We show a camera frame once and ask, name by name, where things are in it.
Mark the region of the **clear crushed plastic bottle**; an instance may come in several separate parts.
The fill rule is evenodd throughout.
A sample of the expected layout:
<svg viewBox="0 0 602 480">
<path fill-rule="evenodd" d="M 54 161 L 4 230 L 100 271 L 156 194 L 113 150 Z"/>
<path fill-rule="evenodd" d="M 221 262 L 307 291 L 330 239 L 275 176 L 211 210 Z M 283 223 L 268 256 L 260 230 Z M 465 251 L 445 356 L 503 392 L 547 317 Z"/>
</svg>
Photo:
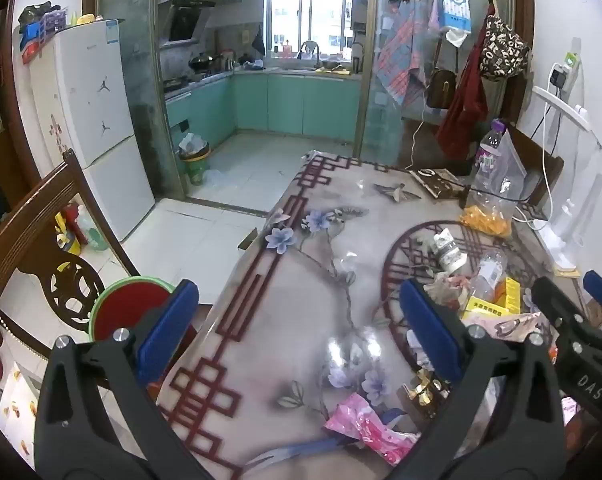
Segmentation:
<svg viewBox="0 0 602 480">
<path fill-rule="evenodd" d="M 493 302 L 497 285 L 505 278 L 507 256 L 502 249 L 491 248 L 484 252 L 470 280 L 472 297 Z"/>
</svg>

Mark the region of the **yellow white medicine box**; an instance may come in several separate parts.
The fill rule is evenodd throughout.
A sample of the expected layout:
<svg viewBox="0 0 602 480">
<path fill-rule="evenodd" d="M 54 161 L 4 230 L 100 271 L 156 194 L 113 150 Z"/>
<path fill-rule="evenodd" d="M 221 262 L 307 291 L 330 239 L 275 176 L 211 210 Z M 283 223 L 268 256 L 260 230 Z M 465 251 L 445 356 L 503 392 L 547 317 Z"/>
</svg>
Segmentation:
<svg viewBox="0 0 602 480">
<path fill-rule="evenodd" d="M 488 318 L 501 318 L 502 316 L 510 315 L 510 312 L 507 308 L 501 307 L 498 304 L 492 304 L 490 301 L 471 296 L 461 318 L 465 320 L 472 314 L 484 315 Z"/>
</svg>

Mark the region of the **black white patterned carton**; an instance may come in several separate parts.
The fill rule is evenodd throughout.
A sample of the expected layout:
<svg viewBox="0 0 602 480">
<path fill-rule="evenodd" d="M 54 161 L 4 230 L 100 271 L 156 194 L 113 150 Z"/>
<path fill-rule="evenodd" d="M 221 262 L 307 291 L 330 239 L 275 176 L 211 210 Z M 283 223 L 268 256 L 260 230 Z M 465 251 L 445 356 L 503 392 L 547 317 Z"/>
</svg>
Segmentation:
<svg viewBox="0 0 602 480">
<path fill-rule="evenodd" d="M 447 274 L 456 273 L 468 262 L 468 255 L 459 248 L 449 228 L 432 235 L 429 249 L 439 267 Z"/>
</svg>

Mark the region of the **pink plastic wrapper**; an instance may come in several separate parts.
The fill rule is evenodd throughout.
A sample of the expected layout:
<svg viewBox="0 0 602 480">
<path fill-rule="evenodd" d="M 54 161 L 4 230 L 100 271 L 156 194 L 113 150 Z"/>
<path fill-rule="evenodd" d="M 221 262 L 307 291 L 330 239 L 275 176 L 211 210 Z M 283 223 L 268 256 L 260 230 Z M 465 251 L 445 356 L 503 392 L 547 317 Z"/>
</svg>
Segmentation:
<svg viewBox="0 0 602 480">
<path fill-rule="evenodd" d="M 397 466 L 419 439 L 419 434 L 391 429 L 358 393 L 339 403 L 324 427 L 363 443 L 392 466 Z"/>
</svg>

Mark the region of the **yellow tea drink carton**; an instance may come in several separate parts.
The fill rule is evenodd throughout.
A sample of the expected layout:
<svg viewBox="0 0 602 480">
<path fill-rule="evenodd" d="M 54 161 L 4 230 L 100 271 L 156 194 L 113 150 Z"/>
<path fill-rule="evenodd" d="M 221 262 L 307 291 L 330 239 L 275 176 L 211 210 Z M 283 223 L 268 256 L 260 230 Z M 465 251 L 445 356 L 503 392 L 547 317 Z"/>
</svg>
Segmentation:
<svg viewBox="0 0 602 480">
<path fill-rule="evenodd" d="M 499 307 L 506 309 L 509 314 L 520 314 L 520 284 L 510 276 L 506 276 L 495 289 L 495 302 Z"/>
</svg>

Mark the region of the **green red trash basin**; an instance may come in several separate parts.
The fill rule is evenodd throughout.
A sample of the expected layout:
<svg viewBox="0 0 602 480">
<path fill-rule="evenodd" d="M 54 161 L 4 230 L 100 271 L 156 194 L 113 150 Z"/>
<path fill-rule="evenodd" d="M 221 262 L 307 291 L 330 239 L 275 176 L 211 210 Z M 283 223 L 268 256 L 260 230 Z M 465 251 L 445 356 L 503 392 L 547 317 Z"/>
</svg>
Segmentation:
<svg viewBox="0 0 602 480">
<path fill-rule="evenodd" d="M 162 306 L 174 286 L 150 276 L 128 276 L 97 297 L 88 322 L 92 341 L 109 337 L 117 328 L 133 327 L 151 309 Z"/>
</svg>

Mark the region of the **green kitchen trash bin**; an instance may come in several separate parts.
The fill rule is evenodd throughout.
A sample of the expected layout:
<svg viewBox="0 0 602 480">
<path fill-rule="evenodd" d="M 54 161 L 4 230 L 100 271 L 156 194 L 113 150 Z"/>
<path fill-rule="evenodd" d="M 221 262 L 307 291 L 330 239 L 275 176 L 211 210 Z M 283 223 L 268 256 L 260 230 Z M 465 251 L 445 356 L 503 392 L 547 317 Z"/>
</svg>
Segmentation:
<svg viewBox="0 0 602 480">
<path fill-rule="evenodd" d="M 185 167 L 189 183 L 201 185 L 203 175 L 209 169 L 208 157 L 211 155 L 209 142 L 199 134 L 187 132 L 179 142 L 177 154 Z"/>
</svg>

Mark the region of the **teal kitchen cabinets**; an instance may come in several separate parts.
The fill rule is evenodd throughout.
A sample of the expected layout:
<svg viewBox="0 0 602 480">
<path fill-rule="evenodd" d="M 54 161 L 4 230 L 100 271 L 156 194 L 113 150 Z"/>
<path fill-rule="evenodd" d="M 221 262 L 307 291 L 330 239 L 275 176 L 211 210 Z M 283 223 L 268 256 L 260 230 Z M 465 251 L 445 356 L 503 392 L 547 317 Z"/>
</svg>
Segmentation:
<svg viewBox="0 0 602 480">
<path fill-rule="evenodd" d="M 352 77 L 217 75 L 165 98 L 173 145 L 192 132 L 217 148 L 234 133 L 261 131 L 354 142 L 361 82 Z"/>
</svg>

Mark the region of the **white desk lamp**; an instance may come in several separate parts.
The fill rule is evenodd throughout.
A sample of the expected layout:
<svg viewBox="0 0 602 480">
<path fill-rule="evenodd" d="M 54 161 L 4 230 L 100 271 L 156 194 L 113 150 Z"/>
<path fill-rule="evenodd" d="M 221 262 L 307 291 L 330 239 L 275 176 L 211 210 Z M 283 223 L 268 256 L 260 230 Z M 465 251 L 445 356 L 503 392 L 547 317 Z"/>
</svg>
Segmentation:
<svg viewBox="0 0 602 480">
<path fill-rule="evenodd" d="M 533 222 L 552 273 L 576 278 L 585 235 L 602 191 L 602 143 L 585 107 L 572 106 L 539 86 L 532 88 L 532 96 L 559 114 L 557 124 L 572 136 L 573 147 L 585 150 L 563 156 L 555 185 L 558 194 L 548 196 L 549 219 Z"/>
</svg>

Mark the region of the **gold foil wrapper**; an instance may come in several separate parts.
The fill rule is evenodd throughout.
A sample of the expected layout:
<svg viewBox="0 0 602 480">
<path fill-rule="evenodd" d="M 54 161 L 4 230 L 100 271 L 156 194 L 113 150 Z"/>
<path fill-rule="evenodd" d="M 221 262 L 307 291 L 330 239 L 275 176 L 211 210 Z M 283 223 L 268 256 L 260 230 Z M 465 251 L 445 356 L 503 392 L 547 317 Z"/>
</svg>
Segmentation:
<svg viewBox="0 0 602 480">
<path fill-rule="evenodd" d="M 420 368 L 416 375 L 401 387 L 401 393 L 411 408 L 423 416 L 433 418 L 450 394 L 450 386 L 432 370 Z"/>
</svg>

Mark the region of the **wooden dining chair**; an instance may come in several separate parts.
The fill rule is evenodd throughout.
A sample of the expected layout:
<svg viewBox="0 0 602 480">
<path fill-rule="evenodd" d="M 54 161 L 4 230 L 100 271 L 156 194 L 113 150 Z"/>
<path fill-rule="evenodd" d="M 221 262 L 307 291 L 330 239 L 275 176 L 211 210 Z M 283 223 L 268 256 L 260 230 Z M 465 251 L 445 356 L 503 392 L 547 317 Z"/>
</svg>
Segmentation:
<svg viewBox="0 0 602 480">
<path fill-rule="evenodd" d="M 18 270 L 35 276 L 56 318 L 65 325 L 88 331 L 88 321 L 105 285 L 98 272 L 82 257 L 58 246 L 56 214 L 79 196 L 123 269 L 138 276 L 114 231 L 97 205 L 76 154 L 66 151 L 62 163 L 43 178 L 0 224 L 0 298 Z M 0 308 L 0 327 L 41 359 L 51 349 Z"/>
</svg>

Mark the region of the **bag of orange snacks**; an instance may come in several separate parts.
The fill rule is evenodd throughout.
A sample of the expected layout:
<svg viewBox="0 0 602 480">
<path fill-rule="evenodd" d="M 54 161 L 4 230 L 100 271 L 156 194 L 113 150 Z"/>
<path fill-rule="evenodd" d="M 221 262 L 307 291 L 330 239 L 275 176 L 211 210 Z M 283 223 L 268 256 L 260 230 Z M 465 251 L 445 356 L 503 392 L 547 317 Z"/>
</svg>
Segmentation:
<svg viewBox="0 0 602 480">
<path fill-rule="evenodd" d="M 526 170 L 507 129 L 498 149 L 500 157 L 491 177 L 472 180 L 459 221 L 484 234 L 507 237 L 514 211 L 522 200 Z"/>
</svg>

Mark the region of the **purple cap plastic bottle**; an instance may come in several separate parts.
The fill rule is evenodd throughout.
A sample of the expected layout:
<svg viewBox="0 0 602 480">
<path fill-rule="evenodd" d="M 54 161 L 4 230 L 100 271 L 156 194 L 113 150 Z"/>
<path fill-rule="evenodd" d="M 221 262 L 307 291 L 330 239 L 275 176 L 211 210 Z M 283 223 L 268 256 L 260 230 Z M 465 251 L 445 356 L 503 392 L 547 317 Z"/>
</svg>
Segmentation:
<svg viewBox="0 0 602 480">
<path fill-rule="evenodd" d="M 500 157 L 499 144 L 506 132 L 505 122 L 493 119 L 490 131 L 482 138 L 472 167 L 472 179 L 479 178 L 480 181 L 491 177 Z"/>
</svg>

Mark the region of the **yellow toy on floor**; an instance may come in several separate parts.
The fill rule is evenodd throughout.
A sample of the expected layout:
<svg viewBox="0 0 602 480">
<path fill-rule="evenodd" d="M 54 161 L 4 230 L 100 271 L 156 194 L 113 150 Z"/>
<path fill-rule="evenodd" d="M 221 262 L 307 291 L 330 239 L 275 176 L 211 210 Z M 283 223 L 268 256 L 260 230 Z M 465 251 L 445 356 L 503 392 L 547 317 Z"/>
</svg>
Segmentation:
<svg viewBox="0 0 602 480">
<path fill-rule="evenodd" d="M 62 215 L 61 212 L 57 212 L 55 214 L 55 232 L 56 232 L 56 242 L 58 247 L 63 252 L 68 252 L 68 254 L 80 256 L 81 255 L 81 244 L 78 241 L 77 237 L 74 235 L 68 226 L 67 222 Z"/>
</svg>

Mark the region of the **dark brown snack packet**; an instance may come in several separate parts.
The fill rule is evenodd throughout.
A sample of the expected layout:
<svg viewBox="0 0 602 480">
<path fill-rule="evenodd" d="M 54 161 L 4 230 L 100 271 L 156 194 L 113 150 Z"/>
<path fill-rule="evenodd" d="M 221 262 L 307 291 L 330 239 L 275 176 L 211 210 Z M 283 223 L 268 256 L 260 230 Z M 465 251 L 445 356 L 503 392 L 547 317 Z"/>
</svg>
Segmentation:
<svg viewBox="0 0 602 480">
<path fill-rule="evenodd" d="M 464 183 L 445 168 L 411 169 L 408 174 L 434 200 L 458 200 L 464 193 Z"/>
</svg>

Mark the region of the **red hanging garment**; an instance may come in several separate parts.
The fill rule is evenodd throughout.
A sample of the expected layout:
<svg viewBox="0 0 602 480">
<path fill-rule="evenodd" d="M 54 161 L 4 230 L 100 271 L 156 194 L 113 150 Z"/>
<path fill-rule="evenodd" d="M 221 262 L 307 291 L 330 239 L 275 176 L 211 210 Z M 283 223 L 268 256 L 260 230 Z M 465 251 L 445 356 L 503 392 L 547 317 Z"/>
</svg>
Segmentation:
<svg viewBox="0 0 602 480">
<path fill-rule="evenodd" d="M 480 58 L 486 35 L 487 18 L 494 13 L 495 6 L 493 1 L 490 1 L 479 37 L 461 73 L 452 104 L 435 135 L 443 154 L 450 160 L 467 158 L 472 131 L 487 116 L 488 106 L 481 77 Z"/>
</svg>

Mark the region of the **plaid hanging cloth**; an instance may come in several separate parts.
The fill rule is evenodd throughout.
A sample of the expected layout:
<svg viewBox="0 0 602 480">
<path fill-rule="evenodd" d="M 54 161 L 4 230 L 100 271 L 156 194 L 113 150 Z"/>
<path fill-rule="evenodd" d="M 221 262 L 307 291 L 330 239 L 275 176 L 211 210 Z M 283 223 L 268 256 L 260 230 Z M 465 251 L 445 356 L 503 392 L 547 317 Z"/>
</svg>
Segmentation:
<svg viewBox="0 0 602 480">
<path fill-rule="evenodd" d="M 423 43 L 426 39 L 428 0 L 389 0 L 392 25 L 374 72 L 383 89 L 407 106 L 426 87 Z"/>
</svg>

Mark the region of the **white two-door refrigerator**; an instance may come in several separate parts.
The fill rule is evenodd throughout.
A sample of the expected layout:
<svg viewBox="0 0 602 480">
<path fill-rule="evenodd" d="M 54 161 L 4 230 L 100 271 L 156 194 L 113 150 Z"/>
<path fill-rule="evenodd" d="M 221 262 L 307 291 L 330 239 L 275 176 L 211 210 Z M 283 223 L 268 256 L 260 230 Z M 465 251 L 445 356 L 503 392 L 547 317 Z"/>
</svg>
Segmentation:
<svg viewBox="0 0 602 480">
<path fill-rule="evenodd" d="M 126 97 L 117 20 L 68 27 L 14 54 L 29 148 L 44 176 L 77 157 L 100 211 L 125 240 L 155 205 Z"/>
</svg>

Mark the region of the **black range hood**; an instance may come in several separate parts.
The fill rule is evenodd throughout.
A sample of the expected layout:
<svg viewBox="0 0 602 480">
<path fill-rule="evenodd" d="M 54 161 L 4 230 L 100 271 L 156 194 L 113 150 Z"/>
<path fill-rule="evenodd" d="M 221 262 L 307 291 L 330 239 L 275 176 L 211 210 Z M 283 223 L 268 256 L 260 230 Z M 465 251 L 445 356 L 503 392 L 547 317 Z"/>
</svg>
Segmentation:
<svg viewBox="0 0 602 480">
<path fill-rule="evenodd" d="M 169 0 L 158 6 L 160 44 L 198 42 L 215 3 L 199 0 Z"/>
</svg>

